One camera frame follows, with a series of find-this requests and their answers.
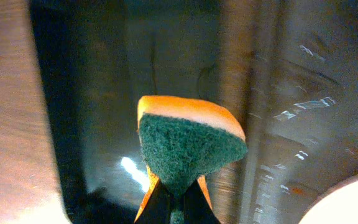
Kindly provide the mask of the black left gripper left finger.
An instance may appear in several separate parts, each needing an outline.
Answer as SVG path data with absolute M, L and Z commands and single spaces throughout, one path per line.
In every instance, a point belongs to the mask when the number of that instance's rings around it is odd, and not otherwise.
M 169 224 L 170 223 L 170 192 L 159 180 L 147 200 L 139 208 L 135 224 Z

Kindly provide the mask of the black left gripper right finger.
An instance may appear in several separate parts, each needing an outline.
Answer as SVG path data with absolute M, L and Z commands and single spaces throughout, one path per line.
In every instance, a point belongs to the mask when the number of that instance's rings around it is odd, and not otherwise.
M 185 224 L 220 224 L 210 208 L 204 193 L 195 180 L 183 195 Z

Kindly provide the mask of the green orange sponge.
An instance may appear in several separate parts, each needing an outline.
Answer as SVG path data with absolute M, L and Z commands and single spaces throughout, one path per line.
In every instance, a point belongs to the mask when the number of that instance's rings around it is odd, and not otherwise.
M 147 193 L 159 180 L 170 192 L 170 223 L 185 223 L 183 195 L 195 180 L 213 211 L 206 175 L 247 153 L 246 136 L 232 113 L 205 100 L 146 95 L 137 105 L 137 127 Z

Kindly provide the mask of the pink white plate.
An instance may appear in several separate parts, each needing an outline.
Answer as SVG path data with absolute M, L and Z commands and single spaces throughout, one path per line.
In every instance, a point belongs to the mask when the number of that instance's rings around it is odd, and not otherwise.
M 303 216 L 300 224 L 358 224 L 358 175 L 331 188 Z

